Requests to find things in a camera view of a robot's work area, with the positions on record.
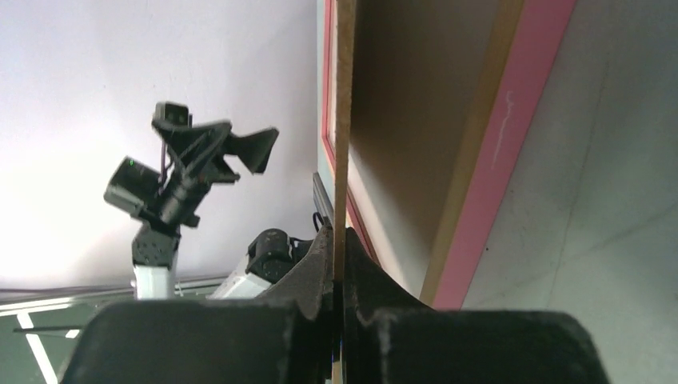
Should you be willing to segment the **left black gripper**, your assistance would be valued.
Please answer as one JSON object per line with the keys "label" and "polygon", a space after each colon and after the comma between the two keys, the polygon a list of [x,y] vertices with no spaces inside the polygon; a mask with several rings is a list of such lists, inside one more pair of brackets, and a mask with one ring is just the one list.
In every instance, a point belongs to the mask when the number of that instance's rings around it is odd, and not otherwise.
{"label": "left black gripper", "polygon": [[279,136],[275,127],[237,136],[227,120],[193,127],[153,120],[152,127],[173,161],[157,210],[158,220],[171,227],[193,221],[191,216],[214,183],[239,180],[239,174],[225,163],[225,154],[238,157],[250,173],[264,174]]}

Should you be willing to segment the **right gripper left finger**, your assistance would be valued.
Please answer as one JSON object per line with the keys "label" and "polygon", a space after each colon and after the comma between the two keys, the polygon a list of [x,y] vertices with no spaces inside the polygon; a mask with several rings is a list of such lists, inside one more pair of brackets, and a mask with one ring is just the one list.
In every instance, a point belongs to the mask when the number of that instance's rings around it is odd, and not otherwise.
{"label": "right gripper left finger", "polygon": [[332,242],[256,298],[117,302],[95,314],[62,383],[322,383],[331,374]]}

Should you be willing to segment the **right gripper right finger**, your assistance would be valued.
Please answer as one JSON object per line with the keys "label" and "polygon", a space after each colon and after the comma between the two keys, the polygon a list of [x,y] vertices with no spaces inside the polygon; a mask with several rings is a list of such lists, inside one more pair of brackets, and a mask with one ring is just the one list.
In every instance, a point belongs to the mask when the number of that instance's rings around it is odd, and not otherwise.
{"label": "right gripper right finger", "polygon": [[347,229],[343,282],[347,383],[606,383],[588,331],[540,310],[434,310]]}

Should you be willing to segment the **landscape photo print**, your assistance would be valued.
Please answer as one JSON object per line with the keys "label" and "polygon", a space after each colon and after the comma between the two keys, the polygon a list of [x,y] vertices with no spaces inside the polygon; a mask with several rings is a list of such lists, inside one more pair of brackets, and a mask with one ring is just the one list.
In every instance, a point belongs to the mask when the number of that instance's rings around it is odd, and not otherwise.
{"label": "landscape photo print", "polygon": [[449,187],[445,110],[369,108],[352,118],[349,188],[381,266],[421,295]]}

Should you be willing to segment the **orange wooden picture frame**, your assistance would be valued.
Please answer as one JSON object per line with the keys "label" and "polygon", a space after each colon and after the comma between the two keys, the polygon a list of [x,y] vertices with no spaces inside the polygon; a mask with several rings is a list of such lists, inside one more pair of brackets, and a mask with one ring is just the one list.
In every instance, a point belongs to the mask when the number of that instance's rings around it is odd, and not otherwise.
{"label": "orange wooden picture frame", "polygon": [[[423,303],[437,309],[462,307],[575,5],[532,0],[499,9],[421,288]],[[353,226],[375,256],[379,241],[368,230],[350,188],[350,157],[338,153],[347,137],[331,139],[329,133],[338,125],[343,101],[337,88],[338,64],[344,58],[339,42],[348,29],[341,20],[353,22],[354,6],[324,1],[321,8],[319,163],[334,184],[336,224]]]}

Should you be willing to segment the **brown backing board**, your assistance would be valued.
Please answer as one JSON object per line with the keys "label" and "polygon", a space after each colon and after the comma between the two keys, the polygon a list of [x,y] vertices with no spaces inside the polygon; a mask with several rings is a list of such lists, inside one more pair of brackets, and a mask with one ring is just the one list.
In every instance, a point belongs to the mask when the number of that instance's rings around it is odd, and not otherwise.
{"label": "brown backing board", "polygon": [[359,1],[353,61],[355,114],[369,108],[445,110],[452,167],[502,1]]}

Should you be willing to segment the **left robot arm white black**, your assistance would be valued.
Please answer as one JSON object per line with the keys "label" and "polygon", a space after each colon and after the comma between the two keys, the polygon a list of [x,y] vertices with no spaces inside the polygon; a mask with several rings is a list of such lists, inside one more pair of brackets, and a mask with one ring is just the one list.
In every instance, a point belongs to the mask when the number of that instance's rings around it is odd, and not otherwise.
{"label": "left robot arm white black", "polygon": [[[142,225],[131,244],[138,299],[175,295],[175,262],[181,228],[196,228],[196,210],[215,184],[232,185],[240,176],[225,162],[239,158],[252,174],[262,174],[279,135],[274,127],[238,136],[227,120],[200,126],[176,125],[154,118],[152,127],[173,165],[157,172],[125,158],[104,193],[105,201]],[[310,250],[310,240],[272,228],[247,247],[234,272],[210,295],[212,299],[254,298],[285,277]]]}

